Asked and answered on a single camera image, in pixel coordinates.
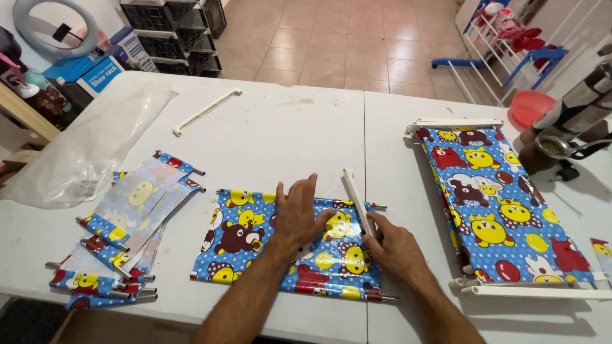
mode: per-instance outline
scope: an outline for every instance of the cartoon bear print fabric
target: cartoon bear print fabric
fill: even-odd
[[[453,244],[485,282],[591,282],[582,254],[496,129],[421,128]]]
[[[223,190],[190,278],[232,284],[266,249],[274,232],[277,207],[271,193]],[[361,224],[352,201],[315,198],[315,217],[336,209],[321,235],[302,245],[279,286],[280,291],[367,299],[380,294],[376,263],[361,239]],[[374,204],[365,204],[374,211]]]

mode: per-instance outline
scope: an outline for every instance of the clear plastic sheet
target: clear plastic sheet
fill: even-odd
[[[108,185],[113,171],[177,95],[168,83],[143,73],[121,73],[11,179],[0,199],[42,209],[79,205]]]

